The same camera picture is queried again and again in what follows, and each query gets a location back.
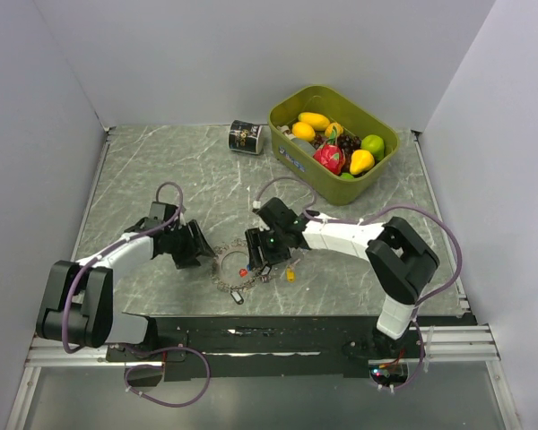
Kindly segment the round metal key ring disc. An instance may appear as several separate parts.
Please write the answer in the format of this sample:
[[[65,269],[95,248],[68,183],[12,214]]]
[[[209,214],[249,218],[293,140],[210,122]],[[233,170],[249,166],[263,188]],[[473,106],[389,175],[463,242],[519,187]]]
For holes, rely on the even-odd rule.
[[[235,239],[213,248],[211,279],[213,285],[221,292],[247,292],[260,283],[258,271],[248,268],[248,249],[244,239]],[[246,269],[245,277],[239,276],[239,270]]]

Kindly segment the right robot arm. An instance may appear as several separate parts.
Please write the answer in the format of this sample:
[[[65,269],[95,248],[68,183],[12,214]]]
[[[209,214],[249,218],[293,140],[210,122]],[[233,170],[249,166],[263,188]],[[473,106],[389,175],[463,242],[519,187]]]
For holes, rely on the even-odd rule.
[[[259,225],[244,233],[251,269],[286,262],[293,249],[330,251],[368,262],[385,293],[373,330],[374,347],[384,357],[404,348],[421,292],[439,267],[437,255],[406,219],[350,222],[320,211],[298,214],[276,197],[257,203],[254,213]]]

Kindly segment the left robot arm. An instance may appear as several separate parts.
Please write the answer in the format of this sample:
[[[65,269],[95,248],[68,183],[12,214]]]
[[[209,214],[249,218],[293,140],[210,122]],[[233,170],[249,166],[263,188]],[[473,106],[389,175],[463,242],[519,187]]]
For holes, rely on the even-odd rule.
[[[201,257],[215,256],[196,220],[185,220],[174,204],[153,202],[149,215],[116,242],[78,261],[53,264],[36,335],[60,341],[69,354],[102,346],[120,321],[113,309],[114,287],[128,272],[162,254],[179,270],[200,266]]]

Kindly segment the yellow tag key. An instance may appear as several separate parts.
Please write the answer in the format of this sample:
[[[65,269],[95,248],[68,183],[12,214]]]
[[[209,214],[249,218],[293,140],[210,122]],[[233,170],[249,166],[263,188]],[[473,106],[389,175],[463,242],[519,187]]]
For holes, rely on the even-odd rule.
[[[288,282],[294,282],[296,280],[296,266],[299,264],[299,260],[295,260],[287,265],[285,269],[285,276]]]

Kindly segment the black tag key lower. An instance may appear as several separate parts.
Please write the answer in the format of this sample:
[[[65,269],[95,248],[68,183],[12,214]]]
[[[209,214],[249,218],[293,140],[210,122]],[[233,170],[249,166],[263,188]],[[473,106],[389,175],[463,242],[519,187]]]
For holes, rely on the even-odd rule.
[[[230,292],[231,298],[234,300],[234,302],[237,305],[243,305],[244,304],[244,297],[241,295],[238,291],[231,291]]]

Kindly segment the green plastic bin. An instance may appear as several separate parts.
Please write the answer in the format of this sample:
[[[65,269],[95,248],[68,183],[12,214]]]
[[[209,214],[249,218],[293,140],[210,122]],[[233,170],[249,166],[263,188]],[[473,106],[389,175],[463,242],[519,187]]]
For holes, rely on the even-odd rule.
[[[337,206],[372,186],[400,147],[389,126],[326,86],[277,104],[268,125],[275,157]]]

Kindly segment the red dragon fruit toy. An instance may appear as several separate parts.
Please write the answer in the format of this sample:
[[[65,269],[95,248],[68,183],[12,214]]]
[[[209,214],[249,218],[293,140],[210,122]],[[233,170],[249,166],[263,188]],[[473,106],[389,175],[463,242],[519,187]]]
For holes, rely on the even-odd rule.
[[[327,139],[335,140],[334,135]],[[333,145],[323,145],[316,150],[313,159],[332,174],[339,176],[345,164],[343,153]]]

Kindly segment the black printed paper cup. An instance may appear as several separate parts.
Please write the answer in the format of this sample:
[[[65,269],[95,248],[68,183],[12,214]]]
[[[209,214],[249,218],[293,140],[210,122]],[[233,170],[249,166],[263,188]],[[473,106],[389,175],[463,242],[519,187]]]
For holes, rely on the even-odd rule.
[[[229,129],[228,147],[231,151],[259,155],[263,149],[263,126],[234,120]]]

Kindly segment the yellow lemon toy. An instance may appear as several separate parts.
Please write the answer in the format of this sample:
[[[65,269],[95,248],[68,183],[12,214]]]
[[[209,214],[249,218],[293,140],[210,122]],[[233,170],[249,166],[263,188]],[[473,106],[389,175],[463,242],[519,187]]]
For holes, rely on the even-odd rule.
[[[316,137],[315,129],[304,122],[297,122],[291,128],[292,133],[298,139],[305,142],[313,142]]]

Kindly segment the yellow pear toy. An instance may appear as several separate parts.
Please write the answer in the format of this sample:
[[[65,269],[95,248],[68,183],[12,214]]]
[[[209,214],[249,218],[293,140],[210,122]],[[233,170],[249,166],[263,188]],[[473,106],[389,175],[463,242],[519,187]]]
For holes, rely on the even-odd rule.
[[[350,174],[358,176],[371,170],[376,164],[373,154],[368,150],[356,150],[351,155]]]

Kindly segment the dark grapes toy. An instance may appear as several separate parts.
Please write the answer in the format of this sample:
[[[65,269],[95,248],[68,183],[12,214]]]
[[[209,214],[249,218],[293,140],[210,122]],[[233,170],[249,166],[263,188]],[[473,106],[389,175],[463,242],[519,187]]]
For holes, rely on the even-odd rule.
[[[344,159],[349,161],[352,153],[360,149],[361,139],[358,136],[342,134],[333,140],[327,139],[326,136],[321,133],[316,135],[311,144],[316,150],[323,145],[333,145],[343,153]]]

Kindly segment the orange fruit toy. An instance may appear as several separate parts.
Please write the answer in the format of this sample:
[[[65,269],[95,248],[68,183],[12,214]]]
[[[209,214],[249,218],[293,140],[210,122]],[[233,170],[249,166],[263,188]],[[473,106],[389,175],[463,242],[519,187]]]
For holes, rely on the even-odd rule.
[[[328,127],[325,129],[325,136],[327,138],[330,138],[331,136],[338,137],[343,134],[343,127],[336,122],[332,122],[328,125]]]

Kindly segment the yellow mango toy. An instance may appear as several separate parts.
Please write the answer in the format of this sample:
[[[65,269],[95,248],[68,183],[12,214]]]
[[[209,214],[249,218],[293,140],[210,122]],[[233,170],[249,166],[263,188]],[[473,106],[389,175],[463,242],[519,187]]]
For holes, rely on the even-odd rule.
[[[324,132],[331,124],[326,116],[314,112],[301,112],[298,121],[310,125],[317,132]]]

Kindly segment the green apple toy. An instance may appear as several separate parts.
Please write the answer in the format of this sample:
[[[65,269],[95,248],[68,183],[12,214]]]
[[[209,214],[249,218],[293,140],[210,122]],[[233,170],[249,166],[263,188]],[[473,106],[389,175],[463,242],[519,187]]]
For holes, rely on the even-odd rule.
[[[385,141],[376,134],[369,134],[363,138],[360,148],[364,151],[369,151],[376,162],[385,157]]]

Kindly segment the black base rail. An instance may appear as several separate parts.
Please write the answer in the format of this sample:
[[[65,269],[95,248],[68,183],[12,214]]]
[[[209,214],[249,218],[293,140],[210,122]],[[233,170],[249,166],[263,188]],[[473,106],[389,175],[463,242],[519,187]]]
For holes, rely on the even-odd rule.
[[[390,340],[373,316],[155,317],[131,353],[109,348],[110,363],[162,365],[168,382],[201,377],[340,374],[369,377],[376,361],[419,358],[418,334]]]

